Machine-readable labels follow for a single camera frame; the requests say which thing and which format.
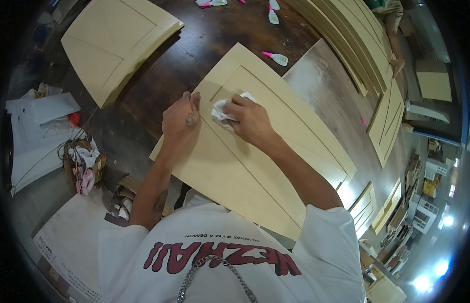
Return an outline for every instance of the hand tattoo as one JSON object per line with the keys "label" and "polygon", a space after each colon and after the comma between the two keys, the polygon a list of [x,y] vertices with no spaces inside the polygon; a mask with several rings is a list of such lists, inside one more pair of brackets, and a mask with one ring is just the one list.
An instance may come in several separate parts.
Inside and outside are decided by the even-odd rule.
{"label": "hand tattoo", "polygon": [[166,198],[168,197],[168,190],[162,191],[156,199],[153,205],[154,212],[163,213],[164,205],[166,204]]}
{"label": "hand tattoo", "polygon": [[186,117],[186,119],[184,121],[186,121],[186,126],[187,127],[192,127],[193,124],[195,124],[195,118],[193,117],[193,113],[190,112],[188,114],[188,117]]}

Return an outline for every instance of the forearm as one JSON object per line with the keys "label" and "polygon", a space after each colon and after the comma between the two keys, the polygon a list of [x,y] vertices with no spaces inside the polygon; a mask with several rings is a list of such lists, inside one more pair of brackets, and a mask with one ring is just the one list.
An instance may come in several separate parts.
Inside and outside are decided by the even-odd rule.
{"label": "forearm", "polygon": [[174,154],[169,146],[163,144],[151,170],[135,195],[131,224],[142,225],[151,230],[161,220],[174,167]]}
{"label": "forearm", "polygon": [[395,57],[397,59],[403,59],[402,49],[400,47],[400,40],[396,34],[396,31],[393,28],[387,27],[386,28],[388,40],[390,42],[390,47],[392,51],[395,53]]}
{"label": "forearm", "polygon": [[277,135],[261,148],[289,179],[304,205],[319,209],[343,206],[334,188]]}

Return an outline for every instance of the silver chain necklace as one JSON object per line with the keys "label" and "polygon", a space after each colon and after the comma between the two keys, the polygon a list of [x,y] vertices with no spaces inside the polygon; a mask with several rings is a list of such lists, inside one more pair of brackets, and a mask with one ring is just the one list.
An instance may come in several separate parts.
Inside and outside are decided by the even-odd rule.
{"label": "silver chain necklace", "polygon": [[193,266],[191,266],[190,270],[186,274],[186,277],[184,278],[183,284],[181,285],[181,289],[179,290],[177,303],[182,303],[184,301],[184,299],[186,297],[186,289],[188,287],[190,287],[191,282],[193,282],[193,277],[195,276],[196,271],[198,271],[198,269],[203,264],[205,264],[207,261],[210,261],[210,260],[218,260],[224,266],[226,266],[226,268],[231,270],[233,272],[233,274],[237,277],[240,284],[242,284],[243,290],[245,291],[245,294],[249,298],[250,303],[258,303],[258,300],[255,297],[255,294],[253,294],[253,292],[247,286],[247,283],[245,283],[245,281],[243,281],[242,277],[240,276],[238,271],[235,269],[235,267],[233,267],[232,264],[228,263],[228,261],[225,260],[224,258],[215,256],[215,255],[209,255],[209,256],[203,257],[203,258],[199,259],[198,261],[196,261],[196,263],[193,264]]}

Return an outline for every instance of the white t-shirt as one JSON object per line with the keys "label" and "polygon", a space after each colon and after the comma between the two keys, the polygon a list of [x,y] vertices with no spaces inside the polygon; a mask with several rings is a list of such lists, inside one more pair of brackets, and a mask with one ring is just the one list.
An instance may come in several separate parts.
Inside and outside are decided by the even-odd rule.
{"label": "white t-shirt", "polygon": [[[363,302],[353,218],[344,208],[307,206],[292,253],[254,223],[216,203],[182,208],[151,232],[140,225],[99,235],[102,302],[176,302],[192,263],[234,265],[259,302]],[[236,276],[204,264],[185,302],[249,302]]]}

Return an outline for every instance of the worker's hand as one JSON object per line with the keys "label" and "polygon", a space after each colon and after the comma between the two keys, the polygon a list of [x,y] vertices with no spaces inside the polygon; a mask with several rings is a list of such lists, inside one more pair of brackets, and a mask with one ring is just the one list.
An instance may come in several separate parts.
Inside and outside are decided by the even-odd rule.
{"label": "worker's hand", "polygon": [[223,112],[231,113],[237,118],[238,121],[225,120],[225,123],[232,126],[235,134],[263,152],[270,142],[279,137],[270,124],[267,110],[248,98],[234,95]]}
{"label": "worker's hand", "polygon": [[395,79],[398,73],[403,69],[403,66],[405,65],[405,61],[403,59],[395,59],[395,60],[390,60],[390,64],[393,67],[392,79]]}
{"label": "worker's hand", "polygon": [[184,92],[183,97],[163,112],[163,146],[179,152],[193,137],[200,122],[200,93]]}

